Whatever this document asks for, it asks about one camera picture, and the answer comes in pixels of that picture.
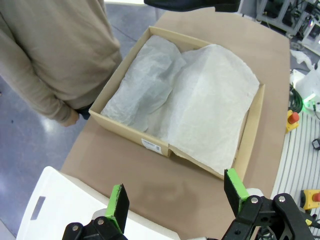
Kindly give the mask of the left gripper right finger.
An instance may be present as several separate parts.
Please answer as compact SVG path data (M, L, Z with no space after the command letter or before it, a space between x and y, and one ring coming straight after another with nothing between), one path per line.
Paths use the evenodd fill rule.
M250 195L234 168L224 170L224 192L235 219L224 240L249 240L256 227L265 227L275 240L314 240L306 219L288 193L273 199Z

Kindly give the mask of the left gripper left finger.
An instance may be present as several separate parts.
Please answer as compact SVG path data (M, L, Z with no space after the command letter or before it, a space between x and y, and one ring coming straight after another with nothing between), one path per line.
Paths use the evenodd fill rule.
M103 214L94 216L87 225L69 223L64 230L63 240L125 240L126 221L130 201L123 184L113 187Z

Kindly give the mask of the person's right hand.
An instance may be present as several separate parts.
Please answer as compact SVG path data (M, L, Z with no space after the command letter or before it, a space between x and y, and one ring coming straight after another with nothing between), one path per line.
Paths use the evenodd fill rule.
M72 110L70 112L70 116L69 116L68 120L65 123L65 126L69 127L69 126L75 125L77 123L77 121L79 120L79 118L80 118L79 113L75 110Z

